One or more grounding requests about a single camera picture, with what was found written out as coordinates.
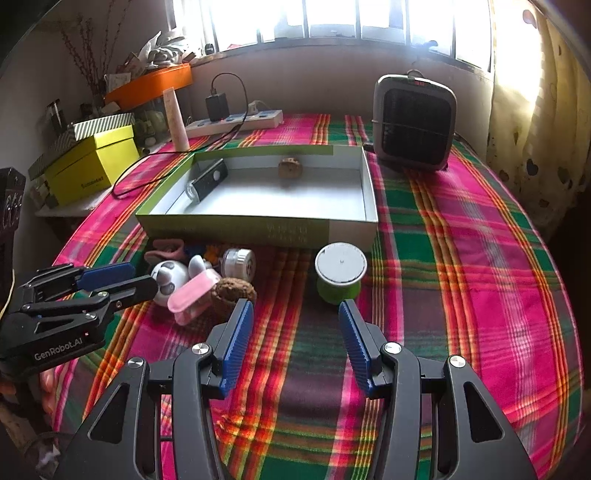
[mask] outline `plaid tablecloth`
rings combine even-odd
[[[294,115],[277,129],[241,134],[228,147],[367,139],[357,117]],[[369,158],[379,232],[357,300],[362,314],[416,355],[466,357],[545,476],[579,434],[582,392],[573,316],[547,248],[464,146],[455,143],[449,168],[434,174],[398,173]],[[178,161],[174,154],[152,157],[121,187],[154,179]],[[131,261],[142,268],[148,239],[134,212],[153,188],[124,200],[107,197],[56,263]],[[363,479],[380,402],[365,400],[355,384],[336,312],[315,290],[314,252],[277,248],[258,255],[259,299],[238,386],[213,405],[223,461],[237,479]],[[128,358],[174,357],[205,339],[211,326],[203,320],[179,327],[153,303],[126,310],[112,322],[106,348],[58,368],[54,427],[75,431]],[[170,428],[168,399],[163,415]],[[424,424],[420,478],[429,470],[429,419]],[[163,465],[172,479],[169,443]]]

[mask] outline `cable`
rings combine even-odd
[[[246,86],[244,85],[244,82],[242,81],[242,79],[236,75],[235,73],[231,73],[231,72],[221,72],[218,73],[212,80],[212,85],[211,85],[211,90],[212,92],[215,91],[215,88],[213,87],[213,82],[220,77],[221,75],[232,75],[233,77],[236,77],[238,80],[240,80],[240,83],[242,84],[242,90],[244,90],[244,100],[246,101],[246,110],[244,111],[244,117],[242,117],[242,121],[237,124],[234,125],[229,131],[227,131],[226,133],[224,133],[221,137],[209,142],[207,145],[202,145],[199,148],[194,148],[192,150],[184,150],[184,151],[171,151],[171,152],[154,152],[154,153],[148,153],[147,155],[144,155],[143,157],[137,159],[135,162],[133,162],[129,167],[127,167],[123,173],[121,175],[119,175],[119,177],[117,178],[117,180],[115,180],[115,183],[113,184],[113,189],[111,190],[111,196],[115,199],[115,200],[121,200],[121,198],[123,198],[124,195],[127,195],[128,193],[134,192],[136,190],[142,189],[144,187],[147,187],[148,185],[152,185],[153,183],[158,183],[161,180],[164,180],[165,178],[167,178],[168,176],[172,175],[172,173],[174,172],[174,168],[169,171],[168,173],[166,173],[165,175],[162,175],[161,177],[158,177],[157,179],[154,180],[150,180],[150,181],[146,181],[144,183],[141,183],[140,185],[136,185],[133,188],[130,188],[128,190],[125,190],[123,192],[117,193],[115,191],[115,188],[117,187],[117,185],[119,184],[119,182],[121,181],[121,179],[125,176],[125,174],[127,172],[129,172],[129,170],[133,167],[135,167],[139,162],[145,160],[147,157],[151,157],[153,155],[168,155],[168,154],[175,154],[175,155],[179,155],[179,154],[190,154],[190,153],[196,153],[202,150],[206,150],[212,146],[214,146],[216,143],[220,142],[221,140],[223,140],[226,137],[227,138],[223,143],[215,146],[215,148],[213,150],[220,150],[223,147],[225,147],[229,142],[231,142],[236,135],[238,134],[238,132],[240,131],[240,129],[242,128],[242,126],[244,125],[244,123],[246,122],[246,117],[248,116],[248,94],[246,92]]]

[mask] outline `curtain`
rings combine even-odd
[[[527,0],[492,0],[495,87],[486,162],[544,239],[589,183],[591,83]]]

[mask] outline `window frame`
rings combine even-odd
[[[172,3],[172,0],[165,0],[167,3]],[[306,0],[301,0],[303,10],[303,38],[276,38],[275,40],[263,41],[260,33],[257,31],[257,43],[245,45],[242,47],[233,48],[231,50],[219,50],[217,41],[216,29],[213,23],[213,17],[209,8],[209,2],[204,5],[202,0],[182,0],[196,1],[200,4],[201,8],[201,22],[203,27],[203,38],[204,43],[212,43],[215,47],[216,52],[204,57],[196,58],[191,61],[191,65],[200,65],[208,63],[212,60],[233,57],[250,51],[262,51],[270,50],[273,48],[294,48],[294,47],[316,47],[316,46],[329,46],[329,45],[341,45],[341,46],[357,46],[366,47],[369,49],[374,48],[385,48],[392,51],[398,51],[402,55],[406,56],[420,56],[434,61],[442,61],[448,65],[458,67],[462,70],[467,70],[472,73],[480,74],[481,76],[492,79],[494,77],[494,51],[493,51],[493,18],[492,18],[492,5],[491,0],[486,0],[488,3],[488,10],[491,21],[489,22],[489,28],[491,31],[491,52],[489,55],[488,68],[480,68],[464,60],[456,58],[456,15],[452,12],[452,47],[450,55],[439,53],[434,50],[425,51],[421,47],[417,47],[411,44],[410,34],[410,0],[404,0],[405,8],[405,43],[397,43],[387,40],[376,40],[372,38],[362,38],[362,25],[361,25],[361,14],[359,10],[359,0],[355,0],[355,38],[351,37],[310,37],[310,26],[308,22]]]

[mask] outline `pink hair tie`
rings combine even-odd
[[[184,251],[184,242],[180,238],[157,239],[152,242],[154,250],[144,253],[144,260],[150,266],[155,266],[165,260],[176,260],[187,263],[187,254]]]

